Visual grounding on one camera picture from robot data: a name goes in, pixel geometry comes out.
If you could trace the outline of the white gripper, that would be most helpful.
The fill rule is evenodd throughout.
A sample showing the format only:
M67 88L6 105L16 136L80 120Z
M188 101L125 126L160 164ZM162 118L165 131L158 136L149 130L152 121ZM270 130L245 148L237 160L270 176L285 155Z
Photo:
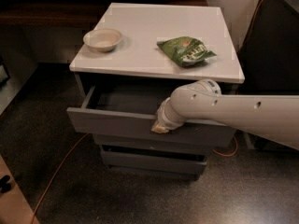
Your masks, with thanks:
M170 98L166 98L156 112L157 119L151 127L154 133L168 133L181 127L186 119L171 106Z

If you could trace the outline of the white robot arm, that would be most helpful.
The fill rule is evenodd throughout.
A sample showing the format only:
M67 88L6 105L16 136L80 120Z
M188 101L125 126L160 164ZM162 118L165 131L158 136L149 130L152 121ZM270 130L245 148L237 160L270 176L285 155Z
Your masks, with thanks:
M190 119L206 119L299 149L298 95L228 95L203 79L172 91L151 130L168 133Z

